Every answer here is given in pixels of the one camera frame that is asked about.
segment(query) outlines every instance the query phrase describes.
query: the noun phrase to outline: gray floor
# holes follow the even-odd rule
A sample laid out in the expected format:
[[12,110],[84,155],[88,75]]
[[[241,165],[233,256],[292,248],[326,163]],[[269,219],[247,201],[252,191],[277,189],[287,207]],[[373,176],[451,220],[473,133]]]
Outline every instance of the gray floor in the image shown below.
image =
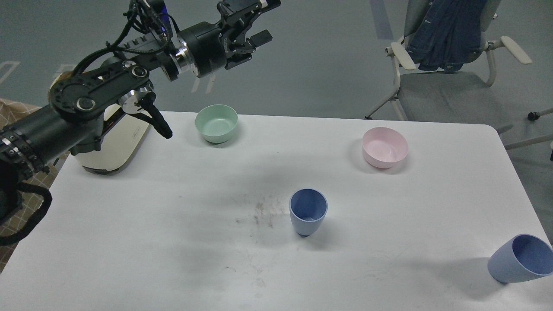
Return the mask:
[[[165,1],[180,28],[219,19],[216,1]],[[391,38],[403,32],[406,0],[284,1],[261,16],[249,34],[269,29],[274,40],[252,61],[196,81],[189,72],[169,82],[152,74],[162,110],[197,112],[225,103],[239,113],[258,115],[362,118],[392,86],[389,59],[383,54]],[[64,65],[114,40],[125,19],[126,0],[16,1],[0,4],[0,97],[46,104],[46,93]],[[508,35],[534,63],[520,65],[505,49],[496,53],[498,77],[492,86],[515,127],[504,143],[553,133],[553,115],[536,122],[528,112],[553,107],[553,2],[504,0],[488,39]],[[19,62],[17,67],[9,61]],[[480,58],[464,70],[487,78]],[[391,107],[375,118],[393,120]],[[553,162],[549,142],[509,151],[513,165],[553,242]]]

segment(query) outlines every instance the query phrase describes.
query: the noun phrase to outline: plaid cloth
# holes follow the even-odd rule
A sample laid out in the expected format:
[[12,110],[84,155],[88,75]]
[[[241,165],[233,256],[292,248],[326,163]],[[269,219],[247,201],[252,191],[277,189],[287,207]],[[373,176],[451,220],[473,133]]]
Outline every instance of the plaid cloth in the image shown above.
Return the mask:
[[[38,106],[0,98],[0,127],[14,123],[15,121],[35,112],[38,109],[40,109]],[[60,155],[59,159],[55,161],[56,165],[49,164],[49,174],[40,172],[26,182],[50,188],[68,154],[69,153],[66,152]],[[19,231],[19,229],[21,229],[26,223],[28,217],[40,206],[41,203],[42,198],[40,196],[36,194],[23,193],[23,208],[0,226],[0,236],[11,235]],[[4,270],[4,267],[6,266],[6,263],[8,262],[8,259],[12,255],[16,246],[17,243],[9,246],[0,246],[0,273]]]

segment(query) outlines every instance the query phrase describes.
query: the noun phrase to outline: gray chair seat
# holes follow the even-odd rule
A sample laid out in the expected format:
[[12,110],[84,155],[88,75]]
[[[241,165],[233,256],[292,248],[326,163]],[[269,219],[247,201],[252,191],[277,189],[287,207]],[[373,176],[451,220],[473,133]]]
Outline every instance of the gray chair seat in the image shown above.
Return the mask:
[[401,76],[398,98],[408,120],[487,124],[503,132],[509,115],[476,74],[440,71]]

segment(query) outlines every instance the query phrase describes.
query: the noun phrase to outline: bowl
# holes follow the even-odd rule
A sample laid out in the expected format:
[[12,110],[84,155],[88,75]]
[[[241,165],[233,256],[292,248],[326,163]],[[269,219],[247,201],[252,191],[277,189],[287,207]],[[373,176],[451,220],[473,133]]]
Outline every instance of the bowl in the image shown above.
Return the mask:
[[211,143],[223,143],[236,132],[238,114],[227,105],[211,105],[196,115],[196,129]]
[[377,168],[390,168],[407,156],[405,137],[388,127],[368,130],[362,139],[363,158]]

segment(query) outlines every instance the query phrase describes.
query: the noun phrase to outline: chair leg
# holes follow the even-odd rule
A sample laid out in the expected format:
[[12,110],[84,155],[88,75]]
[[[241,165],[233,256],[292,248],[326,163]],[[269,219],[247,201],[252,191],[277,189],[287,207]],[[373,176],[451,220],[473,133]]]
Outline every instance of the chair leg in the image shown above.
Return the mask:
[[500,126],[500,127],[496,128],[495,130],[497,131],[498,134],[503,134],[503,133],[505,133],[506,131],[508,131],[512,128],[513,128],[513,125],[508,124],[508,125]]
[[495,77],[497,76],[497,66],[495,65],[495,56],[493,55],[492,50],[486,51],[486,58],[488,59],[488,70],[489,70],[489,77],[486,81],[486,84],[488,86],[492,86],[492,84],[495,82]]
[[369,112],[367,113],[367,115],[365,115],[365,119],[366,120],[372,120],[372,115],[377,111],[379,110],[382,106],[384,106],[387,102],[389,102],[390,100],[392,100],[392,98],[395,96],[395,94],[392,94],[391,96],[387,96],[385,99],[381,100],[379,102],[378,105],[374,106],[371,110],[369,110]]
[[540,112],[531,112],[531,113],[528,114],[528,120],[534,121],[534,120],[539,119],[541,116],[548,115],[550,113],[553,113],[553,108],[543,110],[543,111],[540,111]]
[[394,107],[395,114],[398,116],[398,119],[400,121],[407,121],[407,116],[405,115],[405,111],[403,110],[403,107],[401,106],[399,99],[396,97],[393,100],[391,100],[391,102],[392,102],[392,106]]
[[529,145],[532,145],[532,144],[542,143],[542,142],[546,142],[546,141],[550,141],[550,140],[553,140],[553,134],[544,135],[544,136],[531,138],[531,139],[525,139],[523,141],[512,143],[512,144],[506,144],[505,149],[506,150],[511,150],[511,149],[525,147],[525,146],[529,146]]

